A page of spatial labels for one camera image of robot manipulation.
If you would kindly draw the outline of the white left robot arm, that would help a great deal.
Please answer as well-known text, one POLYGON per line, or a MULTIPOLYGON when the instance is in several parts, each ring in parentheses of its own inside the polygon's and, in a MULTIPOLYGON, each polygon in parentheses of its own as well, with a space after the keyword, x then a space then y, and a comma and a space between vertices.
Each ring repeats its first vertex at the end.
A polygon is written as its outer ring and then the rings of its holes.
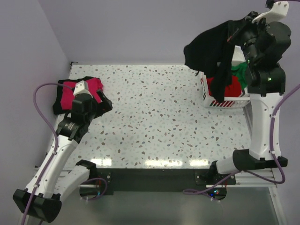
POLYGON ((48 151, 38 172, 25 189, 17 189, 13 200, 23 213, 21 223, 27 216, 51 223, 58 216, 62 203, 81 184, 100 181, 104 186, 98 197, 108 188, 108 182, 99 177, 95 163, 80 160, 63 179, 60 174, 72 154, 88 132, 93 119, 112 110, 112 102, 102 90, 97 91, 98 103, 91 94, 76 94, 72 109, 59 123, 54 136, 54 146, 48 151))

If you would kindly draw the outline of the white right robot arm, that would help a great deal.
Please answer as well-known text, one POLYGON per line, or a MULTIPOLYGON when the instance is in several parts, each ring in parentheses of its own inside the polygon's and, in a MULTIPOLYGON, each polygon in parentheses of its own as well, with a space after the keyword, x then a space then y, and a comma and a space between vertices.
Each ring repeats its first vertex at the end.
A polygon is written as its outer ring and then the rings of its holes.
POLYGON ((241 47, 247 63, 245 78, 252 106, 252 134, 249 149, 234 150, 232 156, 214 161, 200 177, 220 184, 225 175, 266 168, 280 171, 288 165, 279 146, 279 110, 284 99, 286 74, 279 60, 291 45, 291 30, 265 17, 254 22, 248 14, 227 40, 241 47))

